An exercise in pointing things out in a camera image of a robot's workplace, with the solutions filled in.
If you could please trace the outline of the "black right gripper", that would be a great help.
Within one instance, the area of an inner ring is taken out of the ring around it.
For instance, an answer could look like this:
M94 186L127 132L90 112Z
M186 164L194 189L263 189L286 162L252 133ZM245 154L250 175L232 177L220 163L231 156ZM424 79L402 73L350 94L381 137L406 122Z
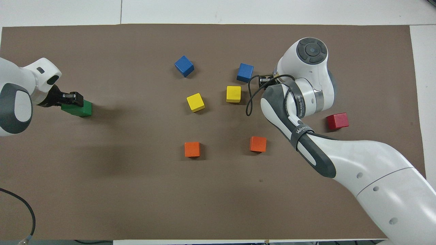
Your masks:
M272 76L259 76L259 88L267 88L268 84L280 84L281 80L279 74Z

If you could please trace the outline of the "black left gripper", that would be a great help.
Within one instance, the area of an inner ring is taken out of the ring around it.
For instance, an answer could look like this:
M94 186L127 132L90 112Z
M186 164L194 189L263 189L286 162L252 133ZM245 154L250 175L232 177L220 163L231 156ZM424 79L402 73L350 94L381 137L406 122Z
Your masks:
M84 106L83 96L78 92L64 93L57 85L53 85L42 102L37 103L39 107L60 107L62 104L74 104L77 107Z

